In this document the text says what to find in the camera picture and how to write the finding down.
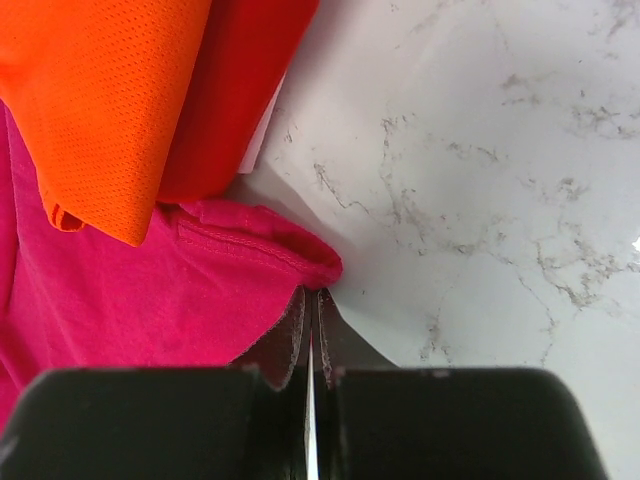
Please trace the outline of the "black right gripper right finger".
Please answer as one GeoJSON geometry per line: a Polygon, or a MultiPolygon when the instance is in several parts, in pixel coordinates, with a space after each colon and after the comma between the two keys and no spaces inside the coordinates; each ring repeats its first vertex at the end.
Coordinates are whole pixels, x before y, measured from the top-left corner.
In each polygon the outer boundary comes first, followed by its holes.
{"type": "Polygon", "coordinates": [[[334,452],[339,420],[333,395],[337,372],[397,366],[344,320],[327,289],[312,294],[312,358],[318,475],[338,479],[334,452]]]}

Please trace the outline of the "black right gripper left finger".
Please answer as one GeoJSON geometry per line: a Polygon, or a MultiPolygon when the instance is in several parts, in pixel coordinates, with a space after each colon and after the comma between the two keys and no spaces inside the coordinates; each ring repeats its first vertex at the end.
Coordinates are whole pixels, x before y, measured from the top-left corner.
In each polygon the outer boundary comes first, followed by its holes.
{"type": "Polygon", "coordinates": [[[294,290],[281,318],[232,364],[230,479],[305,479],[310,294],[294,290]]]}

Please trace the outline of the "magenta t shirt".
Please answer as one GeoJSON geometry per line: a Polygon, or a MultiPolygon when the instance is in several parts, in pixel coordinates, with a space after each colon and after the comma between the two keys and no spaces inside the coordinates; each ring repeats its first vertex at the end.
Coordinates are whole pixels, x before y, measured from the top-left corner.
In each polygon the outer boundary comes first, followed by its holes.
{"type": "Polygon", "coordinates": [[[52,227],[33,162],[1,113],[1,414],[42,372],[220,366],[334,284],[339,255],[263,206],[210,199],[154,211],[139,247],[52,227]]]}

